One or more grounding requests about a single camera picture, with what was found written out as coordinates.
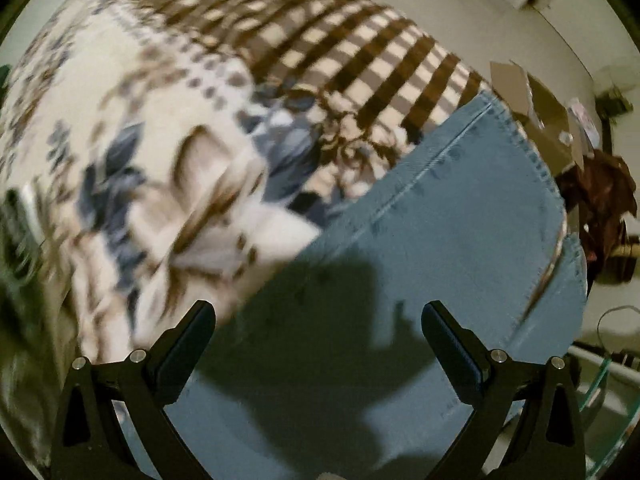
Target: brown cardboard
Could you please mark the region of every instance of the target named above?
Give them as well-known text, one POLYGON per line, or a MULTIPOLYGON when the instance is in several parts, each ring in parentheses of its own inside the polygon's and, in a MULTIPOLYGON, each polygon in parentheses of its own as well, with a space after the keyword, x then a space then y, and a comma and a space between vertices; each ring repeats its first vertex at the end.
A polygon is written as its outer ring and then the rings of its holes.
POLYGON ((516 64, 492 62, 491 77, 553 176, 574 164, 584 167, 580 127, 548 88, 516 64))

